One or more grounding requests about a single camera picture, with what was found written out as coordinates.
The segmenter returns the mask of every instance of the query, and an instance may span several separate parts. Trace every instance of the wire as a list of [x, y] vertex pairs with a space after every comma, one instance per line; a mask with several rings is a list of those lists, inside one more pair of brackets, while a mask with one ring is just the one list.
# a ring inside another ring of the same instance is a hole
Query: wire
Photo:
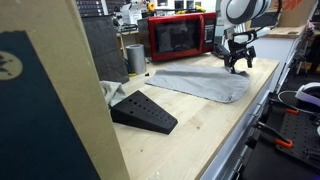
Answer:
[[284, 94], [284, 93], [297, 93], [297, 91], [289, 91], [289, 90], [287, 90], [287, 91], [282, 91], [282, 92], [280, 92], [280, 93], [278, 94], [278, 99], [279, 99], [279, 101], [280, 101], [281, 103], [283, 103], [283, 104], [285, 104], [285, 105], [287, 105], [287, 106], [289, 106], [289, 107], [291, 107], [291, 108], [293, 108], [293, 109], [299, 110], [299, 111], [301, 111], [301, 112], [305, 112], [305, 113], [312, 114], [312, 115], [316, 115], [316, 116], [319, 116], [319, 115], [320, 115], [319, 113], [312, 112], [312, 111], [307, 111], [307, 110], [304, 110], [304, 109], [300, 109], [300, 108], [297, 108], [297, 107], [295, 107], [295, 106], [292, 106], [292, 105], [290, 105], [290, 104], [285, 103], [285, 102], [281, 99], [281, 97], [280, 97], [281, 94]]

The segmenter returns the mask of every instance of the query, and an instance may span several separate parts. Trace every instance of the tool holder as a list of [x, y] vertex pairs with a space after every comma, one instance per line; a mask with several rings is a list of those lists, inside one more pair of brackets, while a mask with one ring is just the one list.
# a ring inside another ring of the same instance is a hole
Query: tool holder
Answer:
[[277, 145], [276, 149], [320, 172], [320, 136], [317, 134], [317, 119], [306, 113], [286, 113], [280, 134], [293, 141], [292, 148]]
[[111, 107], [114, 122], [170, 134], [178, 121], [140, 91]]

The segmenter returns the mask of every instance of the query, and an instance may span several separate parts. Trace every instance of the black foam block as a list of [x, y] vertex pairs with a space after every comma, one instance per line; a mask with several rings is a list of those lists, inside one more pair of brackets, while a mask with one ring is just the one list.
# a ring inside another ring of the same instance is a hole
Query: black foam block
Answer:
[[140, 91], [111, 107], [114, 122], [170, 134], [178, 121]]

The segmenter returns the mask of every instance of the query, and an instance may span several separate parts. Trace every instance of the microwave window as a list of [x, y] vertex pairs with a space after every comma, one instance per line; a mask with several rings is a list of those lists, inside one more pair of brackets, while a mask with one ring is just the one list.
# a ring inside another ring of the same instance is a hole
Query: microwave window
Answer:
[[157, 53], [200, 48], [199, 20], [182, 20], [156, 24], [154, 31]]

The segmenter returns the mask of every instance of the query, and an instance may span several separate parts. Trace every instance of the dark blue panel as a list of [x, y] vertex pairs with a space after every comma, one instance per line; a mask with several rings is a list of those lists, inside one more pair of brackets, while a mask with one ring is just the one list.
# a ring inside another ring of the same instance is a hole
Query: dark blue panel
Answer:
[[25, 32], [0, 34], [0, 179], [100, 179]]

